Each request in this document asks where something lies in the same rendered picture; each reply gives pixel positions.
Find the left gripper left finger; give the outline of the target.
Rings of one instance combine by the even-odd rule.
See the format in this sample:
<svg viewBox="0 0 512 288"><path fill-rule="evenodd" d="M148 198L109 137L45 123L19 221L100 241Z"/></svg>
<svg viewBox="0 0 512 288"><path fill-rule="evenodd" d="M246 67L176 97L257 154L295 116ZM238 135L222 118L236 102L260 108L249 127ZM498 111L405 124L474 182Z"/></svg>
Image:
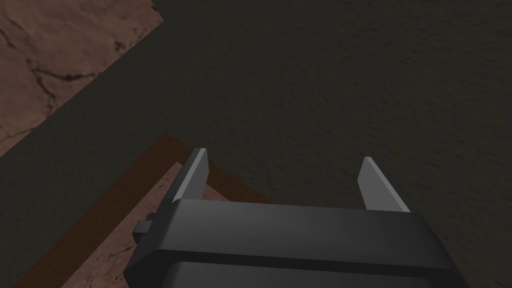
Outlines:
<svg viewBox="0 0 512 288"><path fill-rule="evenodd" d="M193 149L185 164L165 194L162 203L180 199L200 200L209 176L208 152L206 148Z"/></svg>

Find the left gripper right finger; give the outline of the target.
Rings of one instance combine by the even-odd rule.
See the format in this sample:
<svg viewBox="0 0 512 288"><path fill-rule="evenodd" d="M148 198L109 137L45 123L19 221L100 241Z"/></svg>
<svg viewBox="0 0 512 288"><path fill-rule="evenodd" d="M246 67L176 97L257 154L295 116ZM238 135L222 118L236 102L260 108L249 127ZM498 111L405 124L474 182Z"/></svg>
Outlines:
<svg viewBox="0 0 512 288"><path fill-rule="evenodd" d="M364 157L357 183L365 208L376 211L415 213L417 208L401 193L380 166Z"/></svg>

